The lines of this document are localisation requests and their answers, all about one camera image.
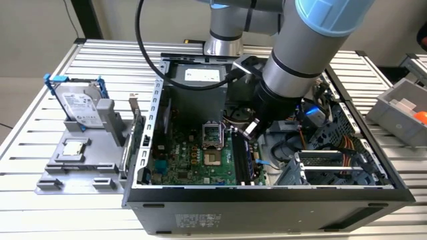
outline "aluminum slotted table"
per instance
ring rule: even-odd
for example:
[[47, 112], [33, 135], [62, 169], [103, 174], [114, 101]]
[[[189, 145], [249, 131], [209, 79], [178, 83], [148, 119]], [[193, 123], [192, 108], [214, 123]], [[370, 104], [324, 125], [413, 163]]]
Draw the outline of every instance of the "aluminum slotted table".
[[[160, 53], [201, 54], [200, 44], [146, 43], [153, 62]], [[245, 53], [266, 57], [269, 47], [246, 46]], [[364, 54], [340, 51], [330, 67], [364, 115], [376, 96], [390, 87]], [[148, 112], [154, 73], [134, 42], [86, 40], [74, 43], [54, 70], [54, 75], [94, 79], [102, 76], [114, 110], [131, 117], [129, 93], [138, 94], [138, 107]], [[119, 194], [35, 195], [35, 182], [43, 172], [65, 129], [65, 114], [42, 87], [15, 127], [0, 146], [0, 239], [157, 239], [148, 236], [129, 209], [121, 209]], [[393, 167], [410, 189], [416, 203], [384, 216], [350, 233], [193, 235], [174, 239], [427, 239], [427, 148], [408, 148], [385, 130], [368, 127]]]

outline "gray plastic bin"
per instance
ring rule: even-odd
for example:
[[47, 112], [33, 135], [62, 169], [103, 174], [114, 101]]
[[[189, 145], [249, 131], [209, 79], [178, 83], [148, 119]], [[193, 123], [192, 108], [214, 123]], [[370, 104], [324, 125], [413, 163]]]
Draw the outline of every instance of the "gray plastic bin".
[[388, 130], [412, 147], [427, 146], [427, 126], [413, 115], [393, 105], [406, 99], [414, 108], [412, 111], [427, 112], [427, 89], [401, 79], [381, 95], [365, 117]]

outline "motherboard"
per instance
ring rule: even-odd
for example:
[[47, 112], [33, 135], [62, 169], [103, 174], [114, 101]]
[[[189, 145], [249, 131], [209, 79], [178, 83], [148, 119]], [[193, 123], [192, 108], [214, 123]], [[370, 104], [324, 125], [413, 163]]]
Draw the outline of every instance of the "motherboard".
[[[232, 133], [210, 124], [205, 131], [172, 130], [165, 156], [153, 162], [153, 185], [240, 185], [238, 175], [245, 174], [248, 184], [265, 185], [264, 169], [256, 164], [261, 158], [257, 143], [237, 142]], [[205, 140], [214, 146], [206, 146]], [[244, 163], [236, 163], [236, 146], [244, 144]]]

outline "yellow object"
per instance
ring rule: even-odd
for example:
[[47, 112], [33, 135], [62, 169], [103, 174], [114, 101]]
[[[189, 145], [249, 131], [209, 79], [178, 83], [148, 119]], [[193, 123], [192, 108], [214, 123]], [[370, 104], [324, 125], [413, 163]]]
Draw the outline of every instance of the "yellow object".
[[418, 111], [417, 113], [414, 113], [413, 118], [420, 120], [422, 124], [427, 124], [427, 111]]

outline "green circuit board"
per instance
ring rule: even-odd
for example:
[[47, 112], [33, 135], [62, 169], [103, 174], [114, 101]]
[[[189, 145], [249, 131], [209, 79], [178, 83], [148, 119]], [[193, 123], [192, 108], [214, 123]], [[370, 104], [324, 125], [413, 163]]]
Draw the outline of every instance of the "green circuit board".
[[[257, 147], [254, 148], [252, 151], [260, 158]], [[253, 179], [253, 183], [264, 185], [262, 167], [257, 172], [258, 177]], [[230, 134], [224, 134], [221, 150], [210, 150], [201, 148], [201, 134], [194, 131], [173, 131], [166, 171], [160, 174], [154, 169], [150, 181], [154, 185], [236, 185]]]

